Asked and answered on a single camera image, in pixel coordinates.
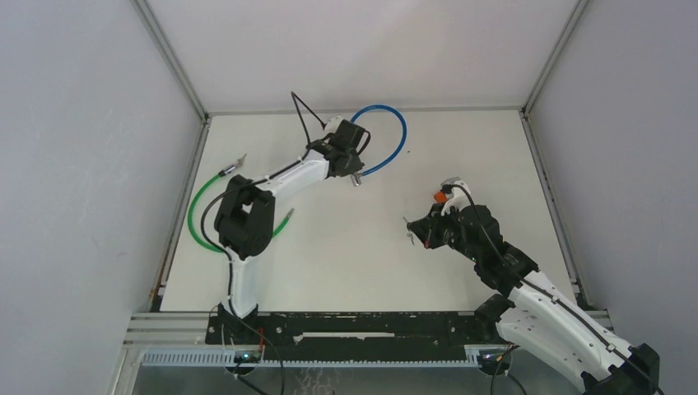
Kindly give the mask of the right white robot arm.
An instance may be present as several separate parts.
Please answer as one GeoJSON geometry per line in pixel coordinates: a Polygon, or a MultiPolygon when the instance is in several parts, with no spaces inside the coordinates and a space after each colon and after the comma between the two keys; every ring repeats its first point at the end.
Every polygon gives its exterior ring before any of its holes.
{"type": "Polygon", "coordinates": [[[481,281],[496,291],[475,322],[483,341],[519,346],[584,394],[660,392],[658,353],[645,343],[632,346],[568,299],[503,239],[487,207],[436,203],[407,229],[427,249],[448,246],[473,261],[481,281]]]}

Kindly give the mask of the blue cable lock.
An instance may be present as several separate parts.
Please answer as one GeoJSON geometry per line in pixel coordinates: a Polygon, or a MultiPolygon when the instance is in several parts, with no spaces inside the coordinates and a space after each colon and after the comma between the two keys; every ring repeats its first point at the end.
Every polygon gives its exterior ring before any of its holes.
{"type": "Polygon", "coordinates": [[[384,170],[403,151],[408,128],[406,117],[398,109],[385,104],[363,107],[351,116],[351,121],[372,128],[375,138],[368,149],[366,168],[351,176],[353,185],[359,187],[365,177],[384,170]]]}

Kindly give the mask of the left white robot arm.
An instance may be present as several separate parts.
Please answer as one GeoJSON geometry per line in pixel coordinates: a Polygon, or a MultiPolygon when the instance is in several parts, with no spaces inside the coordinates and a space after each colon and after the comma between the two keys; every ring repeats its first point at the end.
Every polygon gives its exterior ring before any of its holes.
{"type": "Polygon", "coordinates": [[[279,170],[252,179],[236,175],[217,199],[213,226],[231,269],[222,302],[230,314],[225,330],[238,343],[251,341],[258,330],[251,316],[258,309],[253,262],[272,241],[277,204],[312,184],[356,175],[364,167],[360,154],[370,142],[369,131],[341,116],[331,118],[324,131],[279,170]]]}

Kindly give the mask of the green cable lock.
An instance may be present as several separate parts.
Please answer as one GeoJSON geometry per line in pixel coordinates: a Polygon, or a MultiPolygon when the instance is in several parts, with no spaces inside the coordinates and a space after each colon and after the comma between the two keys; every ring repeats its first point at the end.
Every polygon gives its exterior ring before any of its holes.
{"type": "MultiPolygon", "coordinates": [[[[204,183],[204,185],[194,194],[194,197],[192,198],[192,201],[190,202],[188,206],[188,211],[187,211],[187,217],[186,217],[186,223],[187,223],[187,228],[194,239],[194,241],[199,244],[200,246],[204,247],[207,250],[210,251],[215,251],[216,253],[220,254],[225,254],[228,255],[228,252],[225,250],[224,247],[221,247],[213,242],[211,238],[209,238],[206,234],[206,217],[208,212],[211,210],[212,205],[214,202],[208,203],[207,207],[204,207],[204,210],[201,213],[201,216],[198,219],[198,224],[194,224],[194,214],[196,213],[197,205],[203,196],[203,194],[216,182],[219,180],[225,178],[226,176],[232,174],[234,171],[238,170],[240,167],[243,166],[245,162],[247,154],[243,154],[240,158],[238,158],[234,163],[222,168],[219,170],[217,173],[215,173],[207,182],[204,183]]],[[[276,178],[280,176],[282,173],[285,173],[289,171],[292,167],[300,165],[303,163],[304,158],[297,158],[296,160],[292,161],[290,164],[286,165],[286,167],[282,167],[281,170],[275,170],[276,173],[273,173],[272,175],[269,176],[263,176],[264,179],[266,180],[271,180],[272,178],[276,178]]],[[[292,208],[290,209],[287,214],[284,216],[283,220],[280,222],[280,224],[273,230],[272,232],[272,239],[275,239],[288,225],[288,222],[290,221],[293,213],[295,212],[295,209],[292,208]]]]}

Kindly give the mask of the silver keys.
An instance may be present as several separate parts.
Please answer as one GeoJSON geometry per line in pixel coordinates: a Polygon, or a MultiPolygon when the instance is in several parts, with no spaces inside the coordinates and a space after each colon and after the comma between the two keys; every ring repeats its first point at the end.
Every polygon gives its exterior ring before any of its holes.
{"type": "Polygon", "coordinates": [[[414,234],[412,233],[412,230],[410,228],[411,222],[405,216],[403,216],[403,221],[405,222],[407,237],[409,238],[411,244],[414,245],[414,234]]]}

